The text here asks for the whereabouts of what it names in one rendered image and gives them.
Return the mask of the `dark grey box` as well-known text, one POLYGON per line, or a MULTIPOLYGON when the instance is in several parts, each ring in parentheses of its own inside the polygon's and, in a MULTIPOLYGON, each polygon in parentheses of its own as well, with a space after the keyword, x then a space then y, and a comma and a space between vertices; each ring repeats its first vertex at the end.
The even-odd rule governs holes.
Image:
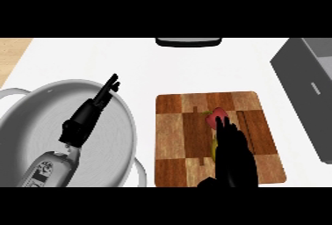
POLYGON ((270 64, 318 159, 332 164, 332 38, 290 38, 270 64))

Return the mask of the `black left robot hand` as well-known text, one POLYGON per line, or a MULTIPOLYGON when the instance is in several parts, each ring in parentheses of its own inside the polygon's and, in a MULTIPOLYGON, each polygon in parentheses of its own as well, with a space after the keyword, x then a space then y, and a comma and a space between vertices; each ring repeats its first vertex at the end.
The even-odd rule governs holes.
POLYGON ((101 111, 112 100, 110 91, 118 91, 119 84, 118 75, 113 74, 94 98, 85 100, 69 119, 63 122, 59 141, 66 145, 79 148, 87 141, 101 111))

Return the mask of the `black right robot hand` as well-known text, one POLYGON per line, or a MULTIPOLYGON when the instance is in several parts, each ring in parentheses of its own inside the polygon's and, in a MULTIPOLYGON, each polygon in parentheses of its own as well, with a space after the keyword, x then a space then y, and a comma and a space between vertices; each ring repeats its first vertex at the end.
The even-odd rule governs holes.
POLYGON ((246 137, 230 119, 215 117, 215 177, 205 178, 197 188, 256 188, 258 174, 246 137))

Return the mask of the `red apple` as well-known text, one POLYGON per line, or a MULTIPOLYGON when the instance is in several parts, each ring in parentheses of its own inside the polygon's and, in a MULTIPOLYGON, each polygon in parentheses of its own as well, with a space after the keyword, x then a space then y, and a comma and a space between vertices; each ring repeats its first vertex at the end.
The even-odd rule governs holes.
POLYGON ((205 111, 202 115, 205 116, 205 121, 212 129, 217 129, 217 118, 221 120, 228 118, 228 114, 219 107, 217 107, 212 111, 205 111))

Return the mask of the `checkered wooden cutting board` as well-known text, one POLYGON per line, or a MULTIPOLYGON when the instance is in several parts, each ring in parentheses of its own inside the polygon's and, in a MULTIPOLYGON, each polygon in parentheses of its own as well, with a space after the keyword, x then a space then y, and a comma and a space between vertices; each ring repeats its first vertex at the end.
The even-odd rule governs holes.
POLYGON ((215 175, 211 156, 215 130, 205 118, 215 108, 228 114, 253 154, 258 181, 286 180, 281 160, 252 91, 160 95, 155 99, 155 185, 193 187, 215 175))

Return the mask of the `large grey pan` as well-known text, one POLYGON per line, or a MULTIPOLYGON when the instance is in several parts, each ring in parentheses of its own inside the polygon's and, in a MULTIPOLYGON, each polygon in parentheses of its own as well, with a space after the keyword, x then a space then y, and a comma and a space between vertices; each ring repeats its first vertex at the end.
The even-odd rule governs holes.
POLYGON ((0 98, 23 96, 0 117, 0 187, 121 187, 131 169, 146 186, 118 88, 113 76, 0 90, 0 98))

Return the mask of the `black and grey appliance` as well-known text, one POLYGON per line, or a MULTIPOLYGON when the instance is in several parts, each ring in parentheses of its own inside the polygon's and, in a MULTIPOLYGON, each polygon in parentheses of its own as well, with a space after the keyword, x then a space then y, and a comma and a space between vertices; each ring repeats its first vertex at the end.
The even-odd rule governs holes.
POLYGON ((221 43, 221 38, 206 38, 206 39, 156 38, 155 43, 160 47, 214 47, 221 43))

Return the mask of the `yellow lemon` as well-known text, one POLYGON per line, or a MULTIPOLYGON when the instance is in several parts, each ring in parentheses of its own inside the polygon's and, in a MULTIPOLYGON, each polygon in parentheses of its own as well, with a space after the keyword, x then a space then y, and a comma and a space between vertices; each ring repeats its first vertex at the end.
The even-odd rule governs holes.
POLYGON ((217 140, 217 137, 214 137, 212 143, 211 143, 211 158, 212 158, 212 161, 214 162, 215 162, 215 151, 217 151, 217 147, 218 147, 218 140, 217 140))

